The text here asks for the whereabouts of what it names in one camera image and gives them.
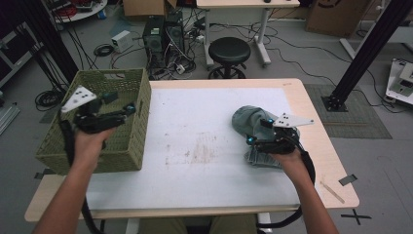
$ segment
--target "floor mat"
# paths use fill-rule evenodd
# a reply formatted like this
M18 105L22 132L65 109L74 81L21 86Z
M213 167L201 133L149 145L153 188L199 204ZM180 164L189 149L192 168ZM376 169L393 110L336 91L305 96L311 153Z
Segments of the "floor mat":
M330 96L335 87L331 85L304 86L329 137L392 138L362 93L350 93L345 102L348 112L328 112L321 97Z

